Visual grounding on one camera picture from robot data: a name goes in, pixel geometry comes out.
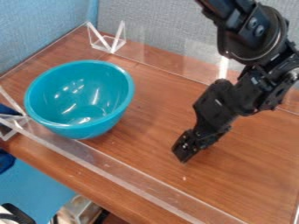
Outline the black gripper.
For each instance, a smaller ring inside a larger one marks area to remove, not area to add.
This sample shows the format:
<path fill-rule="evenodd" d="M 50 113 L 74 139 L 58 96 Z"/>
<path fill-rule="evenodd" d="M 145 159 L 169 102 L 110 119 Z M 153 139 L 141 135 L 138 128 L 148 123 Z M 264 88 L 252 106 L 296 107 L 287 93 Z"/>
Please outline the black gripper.
<path fill-rule="evenodd" d="M 236 119 L 236 114 L 229 112 L 208 115 L 196 111 L 194 114 L 193 128 L 181 133 L 172 146 L 172 153 L 181 163 L 185 163 L 200 150 L 205 150 L 220 140 L 229 132 L 231 123 Z"/>

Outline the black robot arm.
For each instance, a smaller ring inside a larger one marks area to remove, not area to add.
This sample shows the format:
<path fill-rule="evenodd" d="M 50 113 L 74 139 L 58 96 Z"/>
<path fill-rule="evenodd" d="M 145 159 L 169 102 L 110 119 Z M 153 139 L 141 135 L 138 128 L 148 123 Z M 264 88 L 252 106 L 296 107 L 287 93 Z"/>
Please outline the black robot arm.
<path fill-rule="evenodd" d="M 217 27 L 218 54 L 244 65 L 235 83 L 217 79 L 193 103 L 196 123 L 172 153 L 186 162 L 228 133 L 240 116 L 273 110 L 299 81 L 299 50 L 288 20 L 256 0 L 194 0 Z"/>

